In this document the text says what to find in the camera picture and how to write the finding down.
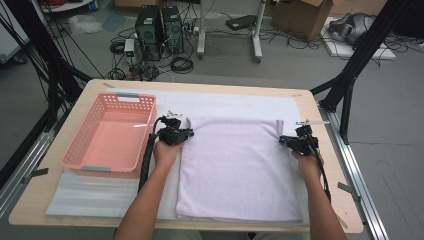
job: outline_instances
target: plastic basket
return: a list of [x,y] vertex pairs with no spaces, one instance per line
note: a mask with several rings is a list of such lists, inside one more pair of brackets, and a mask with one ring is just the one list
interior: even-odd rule
[[155,96],[99,93],[62,158],[62,166],[79,175],[139,178],[155,120]]

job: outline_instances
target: table leg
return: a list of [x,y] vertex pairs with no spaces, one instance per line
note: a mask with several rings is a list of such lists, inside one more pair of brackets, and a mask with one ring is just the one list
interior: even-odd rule
[[262,49],[261,43],[259,41],[259,32],[261,30],[262,17],[264,16],[266,0],[261,0],[261,4],[259,6],[258,17],[256,21],[256,28],[253,31],[252,39],[253,39],[253,48],[255,50],[255,58],[258,63],[262,61]]
[[205,27],[205,13],[203,10],[202,1],[200,1],[200,26],[199,26],[199,39],[197,41],[197,56],[199,59],[203,58],[205,54],[205,40],[206,39],[206,27]]

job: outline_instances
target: person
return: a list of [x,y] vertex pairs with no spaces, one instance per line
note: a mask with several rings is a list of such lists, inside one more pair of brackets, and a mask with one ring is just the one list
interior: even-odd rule
[[[161,141],[155,144],[153,154],[156,167],[128,208],[116,231],[115,240],[152,239],[166,178],[182,147],[183,144],[168,146]],[[292,151],[292,155],[299,161],[299,171],[308,192],[311,239],[347,239],[321,186],[321,172],[316,158],[295,151]]]

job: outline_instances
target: cardboard box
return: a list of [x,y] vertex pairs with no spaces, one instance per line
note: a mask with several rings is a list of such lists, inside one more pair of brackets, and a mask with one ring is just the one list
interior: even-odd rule
[[135,8],[137,11],[143,5],[163,5],[162,0],[115,0],[115,6],[120,9]]
[[324,26],[333,4],[344,0],[295,0],[279,2],[272,14],[271,25],[306,41],[316,38]]
[[361,12],[377,16],[387,0],[349,0],[331,9],[330,16],[343,17],[346,13]]

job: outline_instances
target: gray floor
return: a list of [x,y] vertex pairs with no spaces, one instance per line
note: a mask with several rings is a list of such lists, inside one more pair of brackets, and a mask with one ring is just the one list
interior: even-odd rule
[[[100,22],[109,10],[93,13]],[[208,20],[225,29],[223,19]],[[78,44],[103,74],[111,68],[109,40],[120,30],[134,25],[125,20],[116,31],[75,36]],[[269,28],[269,19],[264,20]],[[92,76],[98,74],[70,43],[77,67]],[[255,63],[248,39],[214,34],[207,37],[203,60],[193,55],[195,68],[188,75],[170,72],[174,82],[311,89],[335,77],[346,61],[329,57],[325,47],[298,50],[277,37],[262,41],[263,60]],[[355,85],[349,125],[349,140],[374,203],[391,239],[424,239],[424,54],[409,50],[396,53],[395,61],[381,66],[370,62]],[[157,81],[168,82],[162,74]],[[0,167],[13,154],[20,141],[46,109],[38,79],[30,64],[0,67]],[[0,221],[0,239],[111,239],[113,229],[41,228],[11,226],[8,213]],[[243,239],[244,234],[203,234],[206,239]],[[369,239],[367,231],[350,239]]]

